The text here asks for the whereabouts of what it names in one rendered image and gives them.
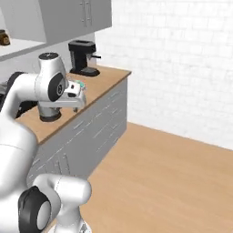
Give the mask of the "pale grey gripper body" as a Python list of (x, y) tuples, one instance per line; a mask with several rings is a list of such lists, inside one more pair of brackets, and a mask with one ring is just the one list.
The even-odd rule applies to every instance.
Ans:
[(72, 107), (83, 108), (86, 105), (86, 96), (83, 91), (78, 96), (69, 97), (67, 94), (63, 94), (55, 102), (39, 102), (42, 107)]

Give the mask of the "grey base cabinet run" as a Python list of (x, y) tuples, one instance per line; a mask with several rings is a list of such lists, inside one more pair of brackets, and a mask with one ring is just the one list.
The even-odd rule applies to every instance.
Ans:
[(61, 110), (55, 122), (43, 122), (33, 108), (26, 123), (40, 146), (27, 183), (44, 173), (88, 178), (127, 129), (128, 71), (104, 71), (86, 78), (86, 107)]

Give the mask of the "black coffee machine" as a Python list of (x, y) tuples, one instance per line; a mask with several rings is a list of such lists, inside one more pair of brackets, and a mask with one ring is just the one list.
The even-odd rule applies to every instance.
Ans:
[(100, 72), (87, 65), (87, 60), (95, 56), (96, 44), (92, 41), (73, 40), (68, 43), (68, 49), (71, 56), (72, 68), (70, 72), (81, 76), (98, 76)]

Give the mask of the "white open shelf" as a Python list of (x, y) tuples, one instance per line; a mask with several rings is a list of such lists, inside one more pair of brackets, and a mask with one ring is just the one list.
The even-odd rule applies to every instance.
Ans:
[(38, 0), (0, 0), (0, 29), (10, 39), (9, 46), (0, 46), (0, 61), (46, 43)]

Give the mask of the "brown jar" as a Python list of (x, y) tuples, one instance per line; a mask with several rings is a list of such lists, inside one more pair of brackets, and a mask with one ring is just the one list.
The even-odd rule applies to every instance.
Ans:
[(0, 45), (1, 46), (9, 46), (10, 45), (10, 40), (9, 36), (5, 32), (4, 29), (0, 29)]

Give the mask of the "grey wall cupboard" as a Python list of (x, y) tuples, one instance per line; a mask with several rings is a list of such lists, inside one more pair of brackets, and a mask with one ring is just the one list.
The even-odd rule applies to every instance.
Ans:
[(111, 0), (38, 0), (50, 45), (112, 26)]

